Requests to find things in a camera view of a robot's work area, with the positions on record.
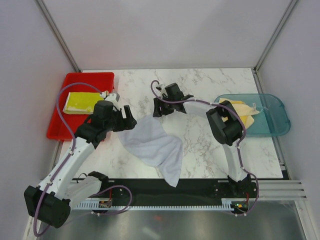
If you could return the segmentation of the light blue white towel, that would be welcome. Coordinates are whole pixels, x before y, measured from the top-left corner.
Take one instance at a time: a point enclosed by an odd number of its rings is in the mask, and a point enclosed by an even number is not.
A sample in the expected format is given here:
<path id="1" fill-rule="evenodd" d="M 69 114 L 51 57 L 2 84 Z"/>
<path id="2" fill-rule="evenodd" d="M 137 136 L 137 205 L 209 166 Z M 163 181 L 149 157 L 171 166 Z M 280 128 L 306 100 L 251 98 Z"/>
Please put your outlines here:
<path id="1" fill-rule="evenodd" d="M 171 187 L 177 187 L 182 170 L 183 142 L 168 135 L 152 115 L 137 121 L 131 130 L 120 131 L 123 147 L 148 166 L 157 168 Z"/>

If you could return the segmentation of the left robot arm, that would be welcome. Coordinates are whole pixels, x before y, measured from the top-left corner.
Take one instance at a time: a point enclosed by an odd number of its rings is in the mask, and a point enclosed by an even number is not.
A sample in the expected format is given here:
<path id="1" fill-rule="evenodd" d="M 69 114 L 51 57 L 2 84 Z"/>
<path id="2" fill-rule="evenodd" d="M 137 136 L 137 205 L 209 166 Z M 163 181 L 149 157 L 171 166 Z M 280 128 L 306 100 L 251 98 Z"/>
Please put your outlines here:
<path id="1" fill-rule="evenodd" d="M 71 181 L 107 133 L 132 130 L 136 124 L 129 105 L 117 108 L 111 101 L 98 101 L 93 114 L 77 128 L 57 165 L 36 187 L 28 186 L 24 191 L 27 211 L 34 221 L 60 228 L 82 201 L 94 195 L 105 197 L 110 186 L 102 173 L 93 171 L 80 183 Z"/>

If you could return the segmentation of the yellow patterned towel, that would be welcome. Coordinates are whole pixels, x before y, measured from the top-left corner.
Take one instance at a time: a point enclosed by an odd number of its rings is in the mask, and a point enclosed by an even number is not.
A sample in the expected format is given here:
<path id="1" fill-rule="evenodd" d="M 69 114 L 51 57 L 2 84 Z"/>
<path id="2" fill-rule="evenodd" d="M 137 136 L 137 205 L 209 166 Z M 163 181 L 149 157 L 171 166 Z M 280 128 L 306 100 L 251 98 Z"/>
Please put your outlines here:
<path id="1" fill-rule="evenodd" d="M 68 115 L 90 115 L 95 104 L 104 98 L 98 92 L 70 92 L 63 112 Z"/>

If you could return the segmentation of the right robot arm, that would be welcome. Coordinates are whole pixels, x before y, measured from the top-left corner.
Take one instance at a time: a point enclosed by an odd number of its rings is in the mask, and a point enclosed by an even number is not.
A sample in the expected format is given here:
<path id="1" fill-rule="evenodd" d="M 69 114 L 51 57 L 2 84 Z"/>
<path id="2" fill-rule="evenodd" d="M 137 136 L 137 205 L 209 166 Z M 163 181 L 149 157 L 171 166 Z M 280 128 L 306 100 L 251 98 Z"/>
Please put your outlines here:
<path id="1" fill-rule="evenodd" d="M 206 118 L 215 140 L 223 147 L 228 164 L 229 193 L 241 197 L 247 191 L 245 181 L 250 180 L 240 153 L 240 143 L 244 140 L 247 130 L 245 124 L 236 112 L 232 103 L 225 100 L 221 103 L 210 103 L 196 99 L 193 95 L 185 95 L 177 83 L 160 84 L 157 80 L 151 82 L 154 93 L 153 116 L 160 118 L 174 112 L 191 114 Z"/>

